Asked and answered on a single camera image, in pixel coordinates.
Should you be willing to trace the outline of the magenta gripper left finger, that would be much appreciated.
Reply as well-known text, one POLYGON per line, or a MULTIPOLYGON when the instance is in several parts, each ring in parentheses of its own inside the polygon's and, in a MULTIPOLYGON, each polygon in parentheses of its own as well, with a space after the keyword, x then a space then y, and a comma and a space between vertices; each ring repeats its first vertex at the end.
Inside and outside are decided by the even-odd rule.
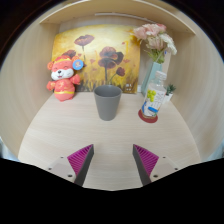
POLYGON ((46 170, 78 186, 82 186, 93 155, 94 145, 90 144, 69 156, 60 156, 46 170))

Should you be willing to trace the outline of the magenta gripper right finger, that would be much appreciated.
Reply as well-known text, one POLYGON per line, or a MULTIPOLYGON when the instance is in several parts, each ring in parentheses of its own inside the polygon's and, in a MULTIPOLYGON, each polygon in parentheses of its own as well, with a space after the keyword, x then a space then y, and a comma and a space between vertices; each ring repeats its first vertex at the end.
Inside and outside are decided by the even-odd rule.
POLYGON ((167 156, 158 156, 136 144, 133 145, 132 154, 143 186, 179 170, 167 156))

